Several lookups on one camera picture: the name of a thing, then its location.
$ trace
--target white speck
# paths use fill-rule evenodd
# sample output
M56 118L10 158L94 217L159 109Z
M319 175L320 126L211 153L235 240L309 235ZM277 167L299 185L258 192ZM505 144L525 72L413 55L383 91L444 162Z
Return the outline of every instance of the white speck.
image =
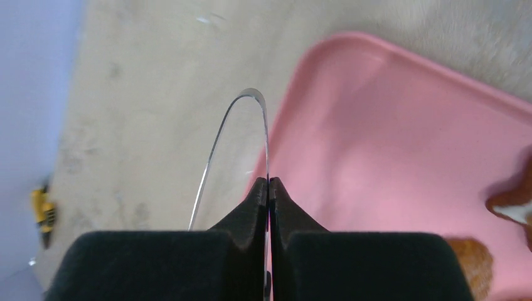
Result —
M211 24L211 21L205 19L204 17L197 17L196 20L205 24Z
M532 199L528 203L520 206L495 206L493 210L506 215L521 224L527 224L526 217L532 214Z

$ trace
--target tray rim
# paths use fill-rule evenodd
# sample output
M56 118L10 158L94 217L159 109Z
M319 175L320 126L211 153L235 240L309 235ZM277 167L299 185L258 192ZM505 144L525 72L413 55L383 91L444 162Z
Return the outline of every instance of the tray rim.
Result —
M279 125L280 118L283 115L284 108L286 107L287 102L289 101L288 96L291 95L293 92L293 89L295 89L295 82L300 77L300 73L302 72L302 69L305 66L305 64L307 64L307 61L309 61L310 58L315 56L322 49L327 48L331 44L337 41L342 41L342 40L363 40L363 41L370 42L371 44L378 46L380 48L386 48L390 52L398 54L402 57L405 57L418 65L422 65L426 68L434 70L438 74L445 76L449 78L450 80L463 84L472 90L475 90L487 96L490 96L494 100L496 100L499 104L505 105L514 110L517 110L518 112L521 112L527 116L532 117L532 103L529 103L522 98L511 95L508 92L492 87L486 83L480 82L479 80L475 80L449 67L440 65L436 63L435 61L429 60L428 58L425 58L421 55L411 52L410 50L407 50L406 48L393 44L389 41L381 39L380 37L375 36L373 34L365 33L362 31L341 31L341 32L332 34L331 36L328 36L316 42L313 46L311 46L308 50L306 50L306 52L301 56L301 58L297 62L294 72L287 85L286 92L283 94L283 98L281 102L279 103L277 113L275 114L274 122L269 132L270 143L272 143L272 140L275 140L277 136L276 133L279 131L279 128L280 128L280 125ZM257 168L259 167L260 158L262 158L263 155L264 155L264 150L262 151L261 156L259 157L259 160L258 160L259 162L257 162L257 165L255 166L255 170L257 170Z

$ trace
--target pink plastic tray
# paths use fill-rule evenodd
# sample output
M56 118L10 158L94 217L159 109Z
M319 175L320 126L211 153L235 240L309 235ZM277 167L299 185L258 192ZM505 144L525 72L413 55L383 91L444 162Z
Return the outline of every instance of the pink plastic tray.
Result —
M522 227L484 206L532 145L532 105L364 33L299 63L270 133L270 175L331 231L473 236L490 300L532 297ZM254 176L265 174L263 155Z

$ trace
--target floor stain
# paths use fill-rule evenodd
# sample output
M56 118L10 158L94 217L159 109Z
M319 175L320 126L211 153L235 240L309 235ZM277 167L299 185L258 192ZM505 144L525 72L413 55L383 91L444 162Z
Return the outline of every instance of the floor stain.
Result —
M92 204L92 213L95 216L101 216L103 211L102 211L102 209L99 206L98 200L95 199L95 198L92 198L91 199L91 204Z
M95 138L94 122L83 120L65 133L59 146L59 160L61 167L69 174L78 174L83 171L83 163L87 156L98 153L97 139Z
M122 66L118 63L111 63L109 68L109 78L113 80L118 80L122 77Z
M116 7L116 17L122 22L138 21L142 14L142 0L120 0Z
M127 222L125 220L125 213L124 213L124 198L122 196L122 191L120 190L116 190L115 191L115 194L114 194L114 199L115 201L117 202L117 205L118 205L118 217L119 217L119 221L120 221L120 224L122 224L122 228L123 229L127 229Z
M136 230L148 230L150 211L145 203L140 203L135 208L131 223Z
M75 210L69 221L70 227L79 235L94 230L92 222L80 208Z

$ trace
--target light purple wall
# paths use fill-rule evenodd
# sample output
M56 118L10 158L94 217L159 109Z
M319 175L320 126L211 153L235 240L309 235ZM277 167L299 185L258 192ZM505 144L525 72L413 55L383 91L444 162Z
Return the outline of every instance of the light purple wall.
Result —
M53 170L82 8L83 0L0 1L2 298L3 281L28 271L38 246L29 193Z
M0 282L0 299L2 301L39 301L43 299L43 289L31 268L27 267Z

